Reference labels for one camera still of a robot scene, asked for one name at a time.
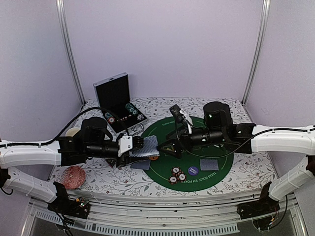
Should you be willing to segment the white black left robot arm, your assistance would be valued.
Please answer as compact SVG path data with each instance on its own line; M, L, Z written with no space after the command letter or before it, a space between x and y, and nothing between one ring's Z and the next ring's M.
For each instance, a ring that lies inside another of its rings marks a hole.
M115 140L107 129L107 121L100 117L85 119L73 136L61 134L50 141L37 143L0 143L0 187L17 190L26 195L54 204L62 213L70 213L73 202L66 188L58 182L46 182L17 169L25 165L73 166L85 163L89 158L114 160L125 166L134 158L130 153L140 150L144 139L120 134Z

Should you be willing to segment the dealt playing card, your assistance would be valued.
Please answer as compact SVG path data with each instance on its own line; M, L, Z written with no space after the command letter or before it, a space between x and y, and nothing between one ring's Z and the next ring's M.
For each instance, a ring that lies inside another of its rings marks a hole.
M136 163L131 164L132 169L138 169L138 170L149 170L150 168L150 159L142 160Z
M218 161L215 159L200 159L200 170L201 171L218 171Z

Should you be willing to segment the purple small blind button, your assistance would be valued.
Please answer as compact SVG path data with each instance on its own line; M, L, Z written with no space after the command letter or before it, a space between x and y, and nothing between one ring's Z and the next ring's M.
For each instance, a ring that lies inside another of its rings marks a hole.
M191 176L196 176L199 173L199 169L195 166L191 166L188 168L188 174Z

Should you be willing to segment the orange big blind button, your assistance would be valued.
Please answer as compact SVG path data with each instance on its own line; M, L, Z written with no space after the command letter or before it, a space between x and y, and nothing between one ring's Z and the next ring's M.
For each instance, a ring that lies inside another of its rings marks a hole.
M149 159L152 160L152 161L155 161L155 160L158 160L159 157L158 157L158 156L152 156L152 157L150 157Z

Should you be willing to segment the red black 100 chip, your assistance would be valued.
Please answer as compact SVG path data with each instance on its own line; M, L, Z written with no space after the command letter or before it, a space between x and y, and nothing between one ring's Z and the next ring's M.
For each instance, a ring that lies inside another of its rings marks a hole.
M171 169L171 173L172 175L176 176L177 174L179 174L181 172L181 169L179 167L173 167Z

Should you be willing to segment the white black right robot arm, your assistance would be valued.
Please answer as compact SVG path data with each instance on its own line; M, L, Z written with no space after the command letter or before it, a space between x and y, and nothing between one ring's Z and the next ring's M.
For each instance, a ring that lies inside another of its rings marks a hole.
M274 202L315 177L315 128L268 127L254 123L233 124L227 104L210 102L204 105L204 127L198 128L178 105L170 108L175 124L184 132L157 146L158 151L181 158L182 151L193 154L194 147L223 145L230 154L277 151L302 153L305 157L279 179L266 184L254 204L258 214L265 214Z

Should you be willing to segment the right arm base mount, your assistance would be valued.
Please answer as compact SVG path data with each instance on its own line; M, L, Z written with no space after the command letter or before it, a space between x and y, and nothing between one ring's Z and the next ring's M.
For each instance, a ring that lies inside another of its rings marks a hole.
M237 213L241 219L248 219L274 213L279 209L279 200L273 200L268 195L262 194L258 200L237 205Z

